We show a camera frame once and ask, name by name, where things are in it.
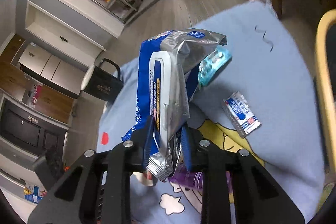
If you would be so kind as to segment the blue silver wet wipes pack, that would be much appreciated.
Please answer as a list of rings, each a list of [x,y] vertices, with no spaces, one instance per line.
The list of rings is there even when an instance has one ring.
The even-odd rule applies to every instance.
[[[191,28],[169,30],[142,42],[139,52],[135,125],[122,137],[150,126],[144,167],[164,181],[181,159],[179,130],[190,117],[189,102],[198,87],[199,65],[226,36]]]

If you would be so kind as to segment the blue pill blister pack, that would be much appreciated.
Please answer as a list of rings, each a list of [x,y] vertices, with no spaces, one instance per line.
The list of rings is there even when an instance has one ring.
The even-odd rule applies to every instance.
[[[207,86],[218,72],[224,69],[232,60],[229,50],[222,45],[218,45],[216,50],[209,54],[199,65],[198,84]]]

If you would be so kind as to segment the white cabinet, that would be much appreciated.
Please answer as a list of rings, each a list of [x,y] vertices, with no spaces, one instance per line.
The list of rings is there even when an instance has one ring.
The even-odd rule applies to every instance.
[[[29,43],[18,63],[22,71],[41,83],[71,98],[79,97],[84,72],[40,46]]]

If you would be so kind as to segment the purple wrapper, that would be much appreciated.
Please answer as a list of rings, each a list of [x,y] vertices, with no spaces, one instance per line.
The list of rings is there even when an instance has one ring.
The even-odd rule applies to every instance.
[[[189,172],[186,169],[180,169],[168,179],[169,182],[174,184],[198,190],[200,192],[203,191],[203,172]]]

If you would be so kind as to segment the yellow rimmed trash bin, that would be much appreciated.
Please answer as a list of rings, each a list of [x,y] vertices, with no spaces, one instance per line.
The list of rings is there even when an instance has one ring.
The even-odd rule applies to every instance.
[[[335,25],[335,10],[326,12],[319,21],[315,38],[315,71],[319,109],[329,167],[335,171],[335,104],[327,64],[326,38]]]

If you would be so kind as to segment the black ceramic mug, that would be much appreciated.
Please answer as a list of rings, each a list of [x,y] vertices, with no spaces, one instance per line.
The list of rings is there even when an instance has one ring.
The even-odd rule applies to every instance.
[[[113,65],[117,76],[102,69],[104,63]],[[98,66],[93,64],[88,68],[82,80],[80,91],[113,104],[122,88],[120,67],[110,59],[102,59]]]

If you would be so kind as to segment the small blue white sachet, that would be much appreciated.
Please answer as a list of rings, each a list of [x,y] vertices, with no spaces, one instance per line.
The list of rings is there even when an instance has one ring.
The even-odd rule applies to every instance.
[[[222,106],[234,129],[242,139],[261,126],[261,122],[251,111],[248,102],[240,92],[234,92],[223,101]]]

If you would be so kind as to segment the light blue cartoon cloth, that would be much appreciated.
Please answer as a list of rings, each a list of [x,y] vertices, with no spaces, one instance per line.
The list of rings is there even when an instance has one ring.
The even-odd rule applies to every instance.
[[[321,198],[325,171],[314,83],[294,39],[259,1],[220,12],[193,28],[224,34],[232,60],[194,94],[189,127],[221,149],[245,148],[259,157],[308,223]],[[121,76],[124,87],[100,119],[97,152],[112,149],[140,120],[138,57],[121,67]],[[261,122],[245,139],[222,108],[234,92],[245,97]],[[144,186],[131,176],[131,217],[138,223],[200,223],[201,196],[169,182]]]

